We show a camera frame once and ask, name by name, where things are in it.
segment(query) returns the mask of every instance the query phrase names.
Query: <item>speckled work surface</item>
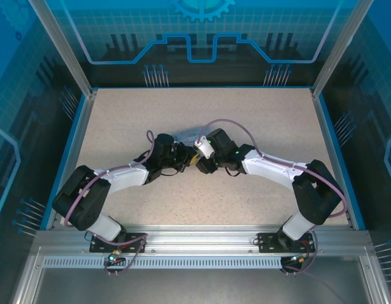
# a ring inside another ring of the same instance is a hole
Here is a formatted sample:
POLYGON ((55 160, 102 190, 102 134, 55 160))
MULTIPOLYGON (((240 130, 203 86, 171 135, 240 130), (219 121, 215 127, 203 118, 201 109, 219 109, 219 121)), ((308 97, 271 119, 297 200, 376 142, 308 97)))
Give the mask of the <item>speckled work surface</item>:
MULTIPOLYGON (((100 89, 78 165, 110 168, 149 149, 146 130, 172 134, 231 118, 247 127, 265 153, 330 168, 308 89, 100 89)), ((238 145, 243 130, 218 123, 238 145)), ((109 196, 103 211, 122 224, 282 224, 297 211, 294 194, 262 177, 204 175, 195 167, 109 196)), ((346 224, 345 217, 329 224, 346 224)))

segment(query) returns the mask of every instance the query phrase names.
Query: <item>vent slot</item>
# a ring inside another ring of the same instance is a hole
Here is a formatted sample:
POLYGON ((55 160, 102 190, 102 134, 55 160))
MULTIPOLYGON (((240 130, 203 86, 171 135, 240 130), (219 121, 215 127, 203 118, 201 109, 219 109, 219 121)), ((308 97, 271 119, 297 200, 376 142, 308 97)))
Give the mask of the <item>vent slot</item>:
MULTIPOLYGON (((131 256, 110 269, 124 268, 131 256)), ((102 269, 105 256, 46 256, 44 268, 102 269)), ((140 256, 133 269, 280 269, 277 256, 140 256)))

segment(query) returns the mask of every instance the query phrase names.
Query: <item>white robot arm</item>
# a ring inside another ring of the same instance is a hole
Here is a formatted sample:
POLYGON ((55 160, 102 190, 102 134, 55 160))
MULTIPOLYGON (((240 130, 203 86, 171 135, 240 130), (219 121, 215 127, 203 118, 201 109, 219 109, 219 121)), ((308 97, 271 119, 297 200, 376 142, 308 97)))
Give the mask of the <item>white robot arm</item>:
MULTIPOLYGON (((225 167, 241 174, 265 177, 294 191, 299 211, 290 217, 278 231, 279 242, 286 248, 290 242, 300 239, 315 225, 321 225, 339 204, 340 198, 327 185, 313 179, 302 169, 315 171, 335 187, 339 186, 323 163, 294 163, 270 155, 262 155, 250 145, 238 147, 225 131, 217 129, 194 147, 175 143, 168 134, 159 134, 150 158, 139 166, 144 156, 137 158, 131 166, 108 172, 97 180, 90 191, 76 206, 69 222, 78 230, 88 230, 108 241, 114 240, 121 231, 121 225, 101 213, 107 195, 132 186, 150 183, 160 176, 162 169, 174 168, 183 172, 197 162, 197 168, 205 174, 212 174, 225 167)), ((53 208, 65 216, 82 188, 103 170, 91 170, 86 166, 76 169, 54 200, 53 208)))

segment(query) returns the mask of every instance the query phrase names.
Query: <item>black bracket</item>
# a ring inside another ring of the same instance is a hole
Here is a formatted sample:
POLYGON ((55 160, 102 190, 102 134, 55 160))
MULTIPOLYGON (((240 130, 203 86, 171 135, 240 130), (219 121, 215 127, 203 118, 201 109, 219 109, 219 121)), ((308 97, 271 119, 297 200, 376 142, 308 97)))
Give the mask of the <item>black bracket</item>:
POLYGON ((258 237, 254 240, 254 244, 259 246, 259 253, 306 253, 307 248, 301 243, 302 241, 307 241, 310 253, 315 252, 313 237, 310 233, 305 233, 298 241, 292 242, 289 250, 285 250, 278 242, 278 234, 275 232, 258 233, 258 237))
MULTIPOLYGON (((127 242, 131 239, 139 238, 143 235, 144 235, 144 233, 126 233, 124 242, 127 242)), ((140 246, 141 241, 142 241, 142 239, 130 244, 126 248, 122 249, 121 252, 122 253, 136 253, 138 251, 138 248, 140 246)), ((145 246, 146 246, 146 244, 143 245, 143 247, 139 251, 139 253, 145 252, 145 246)), ((92 240, 90 242, 90 248, 89 248, 90 252, 92 252, 92 253, 110 253, 116 249, 117 249, 117 246, 113 246, 113 245, 104 243, 104 242, 100 241, 98 238, 96 238, 95 236, 92 236, 92 240)))

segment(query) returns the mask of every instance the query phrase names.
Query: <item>metal frame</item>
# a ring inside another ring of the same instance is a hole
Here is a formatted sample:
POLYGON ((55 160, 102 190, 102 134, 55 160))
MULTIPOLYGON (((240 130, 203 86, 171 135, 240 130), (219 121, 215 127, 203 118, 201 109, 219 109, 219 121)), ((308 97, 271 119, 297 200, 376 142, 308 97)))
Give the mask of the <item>metal frame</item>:
MULTIPOLYGON (((220 258, 221 260, 232 258, 244 261, 251 258, 254 260, 273 260, 275 257, 286 256, 279 253, 259 253, 258 247, 253 245, 257 233, 275 232, 279 227, 278 225, 138 225, 128 226, 127 229, 132 232, 148 233, 146 251, 141 255, 142 258, 162 260, 168 257, 171 261, 182 261, 188 258, 206 257, 209 259, 220 258)), ((362 263, 365 265, 364 274, 373 303, 391 303, 386 300, 388 299, 388 289, 382 284, 381 269, 367 231, 353 231, 346 226, 319 227, 316 231, 319 257, 361 257, 362 263)), ((93 260, 94 257, 106 256, 100 253, 89 253, 89 245, 90 243, 84 239, 84 233, 76 230, 37 232, 13 304, 34 302, 42 269, 53 268, 46 265, 48 258, 60 259, 64 263, 64 266, 57 265, 56 268, 101 268, 98 262, 93 264, 80 263, 79 265, 70 265, 68 262, 76 259, 80 261, 93 260)))
MULTIPOLYGON (((333 149, 335 147, 329 135, 324 109, 318 98, 313 100, 325 142, 330 151, 335 174, 345 187, 340 165, 336 166, 338 160, 335 151, 332 150, 332 147, 333 149)), ((70 170, 74 169, 93 102, 93 99, 86 100, 87 106, 82 110, 59 186, 65 181, 70 170)), ((351 220, 355 226, 354 212, 351 212, 351 220)), ((58 226, 58 222, 59 220, 54 223, 55 230, 37 232, 13 304, 34 302, 44 268, 102 268, 101 260, 106 255, 89 253, 89 242, 84 239, 84 233, 61 228, 58 226), (53 261, 56 261, 56 266, 50 265, 53 261)), ((253 240, 257 233, 276 232, 279 227, 278 225, 135 225, 128 226, 127 229, 130 232, 148 233, 146 251, 140 255, 138 268, 144 268, 146 265, 145 268, 153 269, 161 267, 157 267, 156 263, 151 264, 152 261, 158 263, 162 261, 163 263, 166 259, 173 261, 175 265, 176 263, 179 265, 182 261, 197 259, 208 261, 237 260, 246 264, 246 261, 272 260, 274 263, 278 263, 280 257, 291 254, 259 253, 258 247, 253 245, 253 240)), ((383 278, 368 231, 355 231, 348 225, 340 225, 321 226, 316 229, 316 232, 318 234, 319 257, 359 257, 363 270, 363 284, 367 285, 372 302, 391 303, 391 294, 383 278)), ((248 265, 240 267, 267 268, 248 265)), ((231 268, 231 266, 228 264, 216 268, 231 268)))
POLYGON ((331 74, 345 53, 345 50, 352 41, 354 34, 366 16, 367 11, 370 9, 373 1, 374 0, 358 0, 335 45, 333 46, 332 51, 330 52, 328 58, 325 61, 325 64, 323 65, 318 77, 315 80, 313 85, 314 97, 317 98, 321 94, 325 84, 328 82, 331 74))
POLYGON ((335 131, 333 130, 333 126, 329 125, 328 120, 326 119, 326 117, 328 116, 327 109, 324 108, 323 104, 321 104, 320 96, 313 96, 313 103, 316 114, 318 116, 318 122, 320 123, 320 127, 322 130, 323 139, 325 140, 325 145, 328 150, 329 159, 330 163, 332 164, 335 178, 342 187, 342 190, 347 200, 349 215, 348 220, 352 224, 353 228, 364 229, 363 219, 360 214, 357 214, 357 212, 360 213, 360 211, 354 211, 352 202, 354 202, 355 206, 357 206, 356 196, 352 189, 350 179, 345 179, 345 175, 343 173, 343 171, 346 171, 345 165, 344 163, 341 164, 343 162, 343 159, 338 157, 338 155, 341 155, 340 147, 337 146, 337 141, 332 140, 332 137, 335 137, 336 135, 332 135, 332 132, 335 133, 335 131))
POLYGON ((73 50, 71 49, 61 27, 57 23, 51 9, 46 4, 45 0, 29 0, 39 20, 44 26, 46 32, 54 43, 56 49, 66 63, 71 75, 75 79, 77 85, 83 94, 91 97, 92 87, 84 74, 82 67, 76 59, 73 50))

